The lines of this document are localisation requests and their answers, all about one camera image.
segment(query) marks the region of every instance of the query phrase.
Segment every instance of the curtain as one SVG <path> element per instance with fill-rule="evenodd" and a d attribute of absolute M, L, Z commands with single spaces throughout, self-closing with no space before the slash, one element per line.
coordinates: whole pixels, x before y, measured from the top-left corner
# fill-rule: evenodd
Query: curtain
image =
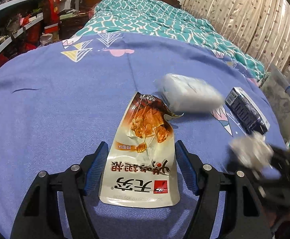
<path fill-rule="evenodd" d="M 241 50 L 283 71 L 290 65 L 290 5 L 286 0 L 185 0 L 183 9 L 210 21 Z"/>

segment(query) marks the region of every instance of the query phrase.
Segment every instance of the pink cloud print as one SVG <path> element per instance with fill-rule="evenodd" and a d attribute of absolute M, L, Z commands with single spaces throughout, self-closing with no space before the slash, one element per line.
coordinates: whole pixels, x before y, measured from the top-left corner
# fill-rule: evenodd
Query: pink cloud print
<path fill-rule="evenodd" d="M 109 51 L 112 54 L 112 56 L 115 57 L 121 57 L 125 53 L 133 54 L 135 52 L 135 50 L 132 49 L 103 49 L 103 51 Z"/>

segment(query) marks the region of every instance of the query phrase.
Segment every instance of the blue fabric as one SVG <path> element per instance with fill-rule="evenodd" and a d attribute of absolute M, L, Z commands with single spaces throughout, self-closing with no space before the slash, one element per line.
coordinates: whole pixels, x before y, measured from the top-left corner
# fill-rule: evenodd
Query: blue fabric
<path fill-rule="evenodd" d="M 101 141 L 112 144 L 135 91 L 157 95 L 153 81 L 167 73 L 204 79 L 223 96 L 242 87 L 268 119 L 268 142 L 284 147 L 278 123 L 263 93 L 230 63 L 230 58 L 195 45 L 137 33 L 90 35 L 22 54 L 0 68 L 0 232 L 9 238 L 18 208 L 40 170 L 57 173 L 80 163 Z M 227 112 L 233 137 L 243 130 Z M 175 141 L 204 163 L 226 171 L 232 136 L 212 114 L 185 114 L 171 123 Z M 178 169 L 181 200 L 159 209 L 102 203 L 96 190 L 86 198 L 102 238 L 182 238 L 197 197 Z M 65 236 L 64 202 L 60 214 Z M 212 238 L 220 229 L 224 194 Z"/>

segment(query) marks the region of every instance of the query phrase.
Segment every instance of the small box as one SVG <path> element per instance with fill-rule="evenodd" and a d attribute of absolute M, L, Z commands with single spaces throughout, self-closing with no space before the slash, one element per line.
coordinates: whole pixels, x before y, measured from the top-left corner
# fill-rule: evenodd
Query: small box
<path fill-rule="evenodd" d="M 53 25 L 44 27 L 44 33 L 45 34 L 51 33 L 53 35 L 53 42 L 58 41 L 59 40 L 59 37 L 58 37 L 58 24 L 55 23 Z"/>
<path fill-rule="evenodd" d="M 257 131 L 264 135 L 269 130 L 268 120 L 242 88 L 234 87 L 225 102 L 247 134 Z"/>

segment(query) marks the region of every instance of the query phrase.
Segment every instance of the triangle pattern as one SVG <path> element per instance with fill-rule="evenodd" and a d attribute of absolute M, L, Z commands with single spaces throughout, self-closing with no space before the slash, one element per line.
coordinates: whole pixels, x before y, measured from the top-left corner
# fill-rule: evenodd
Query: triangle pattern
<path fill-rule="evenodd" d="M 70 45 L 74 44 L 78 41 L 81 37 L 73 37 L 69 39 L 62 40 L 62 45 L 65 49 L 67 49 Z"/>
<path fill-rule="evenodd" d="M 230 128 L 230 124 L 224 106 L 222 105 L 219 108 L 212 110 L 211 114 L 223 125 L 226 131 L 232 136 L 232 129 Z"/>
<path fill-rule="evenodd" d="M 123 38 L 120 37 L 121 33 L 103 33 L 98 34 L 101 38 L 98 38 L 99 41 L 101 41 L 106 47 L 109 47 L 113 44 L 114 41 L 117 39 Z"/>
<path fill-rule="evenodd" d="M 223 59 L 225 56 L 225 54 L 222 52 L 218 52 L 218 51 L 213 50 L 213 49 L 211 49 L 211 51 L 214 53 L 215 57 L 217 57 L 217 58 Z"/>
<path fill-rule="evenodd" d="M 91 40 L 88 40 L 88 41 L 84 41 L 84 42 L 81 42 L 81 43 L 78 43 L 78 44 L 76 44 L 76 45 L 73 45 L 75 48 L 77 48 L 77 49 L 84 49 L 84 48 L 86 48 L 86 46 L 92 41 L 93 39 L 91 39 Z"/>
<path fill-rule="evenodd" d="M 80 50 L 71 50 L 71 51 L 63 51 L 61 54 L 66 55 L 72 61 L 77 63 L 80 61 L 88 52 L 90 52 L 93 48 L 86 48 Z"/>

